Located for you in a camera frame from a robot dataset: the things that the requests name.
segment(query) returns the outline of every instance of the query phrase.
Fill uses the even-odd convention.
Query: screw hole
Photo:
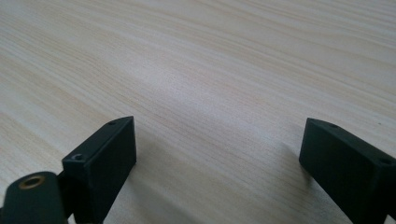
[[[388,160],[388,159],[380,159],[380,161],[386,165],[392,165],[392,161]]]
[[[72,160],[75,160],[75,161],[81,161],[82,159],[84,159],[82,154],[76,154],[76,155],[72,156]]]
[[[43,175],[31,176],[20,183],[20,189],[33,189],[41,185],[45,178]]]

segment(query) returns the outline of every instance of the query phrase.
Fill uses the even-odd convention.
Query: light wood surface
[[[2,0],[0,19],[0,202],[131,115],[106,223],[350,223],[299,165],[308,117],[396,157],[393,0]]]

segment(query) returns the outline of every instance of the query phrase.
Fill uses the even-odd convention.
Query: wood grain
[[[130,115],[106,223],[349,223],[299,165],[308,117],[396,157],[392,0],[3,0],[0,30],[0,201]]]

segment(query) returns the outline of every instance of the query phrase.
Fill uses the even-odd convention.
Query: black plastic part
[[[62,163],[59,182],[66,214],[73,213],[78,223],[103,222],[136,163],[134,118],[110,121]]]
[[[308,119],[300,164],[353,223],[395,218],[396,160],[352,133]]]
[[[39,172],[12,183],[1,209],[2,224],[66,222],[57,176]]]

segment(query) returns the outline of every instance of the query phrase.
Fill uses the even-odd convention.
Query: hole
[[[392,165],[392,161],[388,159],[380,159],[380,161],[386,165]]]
[[[20,189],[33,189],[41,185],[45,178],[43,175],[31,176],[20,183]]]
[[[82,159],[84,159],[84,156],[82,156],[82,154],[76,154],[76,155],[72,156],[72,160],[75,160],[75,161],[82,161]]]

